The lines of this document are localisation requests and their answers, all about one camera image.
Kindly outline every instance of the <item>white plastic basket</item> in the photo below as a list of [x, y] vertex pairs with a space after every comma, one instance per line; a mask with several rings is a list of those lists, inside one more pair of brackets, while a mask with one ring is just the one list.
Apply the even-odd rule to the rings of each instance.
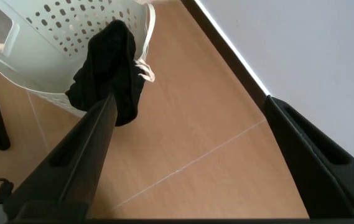
[[86, 59], [89, 39], [112, 20], [122, 20], [134, 34], [135, 60], [144, 63], [156, 19], [152, 5], [134, 0], [0, 0], [0, 10], [12, 20], [0, 73], [80, 117], [85, 112], [64, 93]]

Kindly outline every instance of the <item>wall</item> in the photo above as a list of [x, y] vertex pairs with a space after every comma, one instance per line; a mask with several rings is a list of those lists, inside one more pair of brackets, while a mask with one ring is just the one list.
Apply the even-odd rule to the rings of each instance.
[[354, 156], [354, 1], [197, 2], [265, 92]]

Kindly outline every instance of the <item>brown floor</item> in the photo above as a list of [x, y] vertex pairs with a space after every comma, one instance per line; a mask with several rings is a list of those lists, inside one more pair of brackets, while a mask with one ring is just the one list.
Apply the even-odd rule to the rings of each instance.
[[[139, 116], [116, 128], [93, 203], [98, 218], [307, 218], [264, 116], [180, 2], [157, 6]], [[0, 76], [16, 184], [78, 118]]]

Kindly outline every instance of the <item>dark brown baseboard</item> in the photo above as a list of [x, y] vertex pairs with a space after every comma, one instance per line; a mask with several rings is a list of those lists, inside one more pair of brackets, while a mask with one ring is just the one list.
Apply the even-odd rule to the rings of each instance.
[[254, 81], [246, 67], [240, 62], [239, 58], [217, 32], [213, 24], [208, 20], [207, 16], [199, 8], [196, 2], [193, 0], [182, 0], [182, 3], [188, 9], [192, 17], [196, 20], [197, 24], [202, 28], [220, 55], [224, 58], [232, 72], [236, 75], [240, 83], [247, 90], [250, 97], [252, 97], [259, 108], [262, 108], [266, 99], [266, 95], [259, 87], [259, 85]]

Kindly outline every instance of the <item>black cable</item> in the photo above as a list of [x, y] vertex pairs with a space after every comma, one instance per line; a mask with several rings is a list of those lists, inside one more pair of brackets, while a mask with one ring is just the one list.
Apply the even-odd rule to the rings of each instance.
[[3, 203], [11, 196], [14, 184], [5, 178], [0, 178], [0, 182], [3, 182], [0, 186], [0, 203]]

